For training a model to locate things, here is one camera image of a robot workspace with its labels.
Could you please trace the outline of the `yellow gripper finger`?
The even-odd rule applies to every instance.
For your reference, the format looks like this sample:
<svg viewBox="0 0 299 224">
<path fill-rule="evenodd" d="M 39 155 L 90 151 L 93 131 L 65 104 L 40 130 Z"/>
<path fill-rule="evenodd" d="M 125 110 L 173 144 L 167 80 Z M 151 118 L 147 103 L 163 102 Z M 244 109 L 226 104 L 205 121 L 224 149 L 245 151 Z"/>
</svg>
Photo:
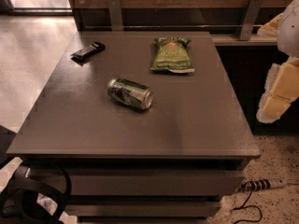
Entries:
<svg viewBox="0 0 299 224">
<path fill-rule="evenodd" d="M 273 63 L 264 84 L 256 118 L 273 123 L 281 118 L 299 97 L 299 59 L 291 57 L 282 65 Z"/>
<path fill-rule="evenodd" d="M 276 37 L 278 34 L 278 25 L 281 18 L 282 13 L 276 15 L 275 18 L 259 28 L 257 35 L 260 37 Z"/>
</svg>

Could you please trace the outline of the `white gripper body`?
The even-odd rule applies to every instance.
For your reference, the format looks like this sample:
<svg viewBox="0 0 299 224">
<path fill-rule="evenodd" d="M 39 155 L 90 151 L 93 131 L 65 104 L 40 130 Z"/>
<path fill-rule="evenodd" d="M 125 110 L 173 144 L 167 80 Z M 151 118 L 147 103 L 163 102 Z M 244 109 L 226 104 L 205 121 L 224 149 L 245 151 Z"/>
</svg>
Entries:
<svg viewBox="0 0 299 224">
<path fill-rule="evenodd" d="M 278 49 L 285 54 L 299 56 L 299 0 L 292 0 L 278 23 Z"/>
</svg>

